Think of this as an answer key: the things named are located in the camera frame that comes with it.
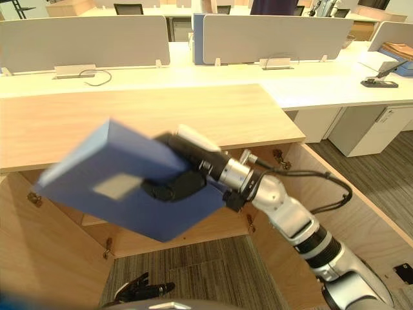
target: white desk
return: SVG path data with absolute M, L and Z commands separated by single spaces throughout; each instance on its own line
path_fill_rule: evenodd
M 160 8 L 143 8 L 145 15 L 164 15 L 167 17 L 189 17 L 192 15 L 191 8 L 178 8 L 176 5 L 161 5 Z M 114 8 L 92 8 L 82 13 L 80 16 L 114 16 Z M 247 6 L 236 5 L 231 8 L 230 15 L 250 15 Z
M 326 63 L 294 63 L 293 70 L 262 70 L 257 65 L 222 67 L 195 66 L 191 62 L 188 43 L 170 43 L 169 67 L 113 69 L 111 82 L 91 87 L 85 79 L 53 79 L 54 73 L 21 74 L 0 77 L 0 98 L 99 92 L 139 88 L 196 87 L 260 83 L 285 111 L 298 110 L 296 123 L 308 137 L 319 141 L 341 108 L 360 105 L 393 105 L 413 103 L 413 79 L 390 74 L 390 81 L 399 88 L 366 88 L 360 81 L 375 75 L 373 70 L 357 63 L 358 55 L 367 49 L 367 42 L 353 42 L 342 50 L 335 61 Z M 104 74 L 88 78 L 99 83 Z
M 310 8 L 304 8 L 302 16 L 307 16 L 309 13 L 310 13 Z M 346 18 L 352 19 L 354 21 L 366 21 L 366 22 L 372 22 L 372 23 L 378 22 L 377 19 L 355 14 L 355 13 L 352 13 L 351 11 L 347 14 Z

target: wall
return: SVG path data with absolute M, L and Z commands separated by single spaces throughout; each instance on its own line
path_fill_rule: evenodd
M 413 23 L 413 0 L 390 0 L 386 11 L 407 15 L 406 22 Z
M 33 10 L 25 12 L 27 18 L 48 17 L 46 5 L 49 5 L 49 2 L 46 0 L 19 0 L 19 2 L 22 7 L 36 7 Z M 1 3 L 0 11 L 3 13 L 3 16 L 7 21 L 11 19 L 19 19 L 19 16 L 14 10 L 14 6 L 11 2 Z

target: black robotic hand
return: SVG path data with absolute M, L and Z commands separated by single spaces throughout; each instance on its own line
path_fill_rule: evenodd
M 154 297 L 163 296 L 175 288 L 174 282 L 149 285 L 149 273 L 144 273 L 131 282 L 125 283 L 116 293 L 115 300 L 105 307 L 123 302 L 134 302 Z

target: wooden cabinet top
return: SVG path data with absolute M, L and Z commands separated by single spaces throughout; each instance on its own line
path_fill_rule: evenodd
M 51 94 L 0 104 L 0 172 L 59 162 L 109 118 L 148 137 L 189 125 L 224 149 L 305 138 L 259 85 Z

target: cabinet door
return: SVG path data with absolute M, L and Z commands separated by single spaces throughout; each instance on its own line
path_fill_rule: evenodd
M 272 149 L 253 149 L 252 152 L 274 163 Z M 345 180 L 306 145 L 293 144 L 286 154 L 285 160 L 292 163 L 294 170 L 330 171 Z M 341 187 L 320 178 L 282 178 L 282 181 L 289 195 L 310 210 L 340 200 L 344 194 Z M 355 187 L 353 191 L 353 198 L 345 206 L 318 214 L 317 218 L 338 240 L 364 259 L 389 289 L 404 286 L 392 268 L 405 262 L 413 264 L 413 240 Z M 298 253 L 271 227 L 265 214 L 256 215 L 254 227 L 252 239 L 292 309 L 322 304 L 320 285 L 314 275 Z
M 95 307 L 113 256 L 52 202 L 26 196 L 30 183 L 0 177 L 0 287 L 4 292 L 75 307 Z

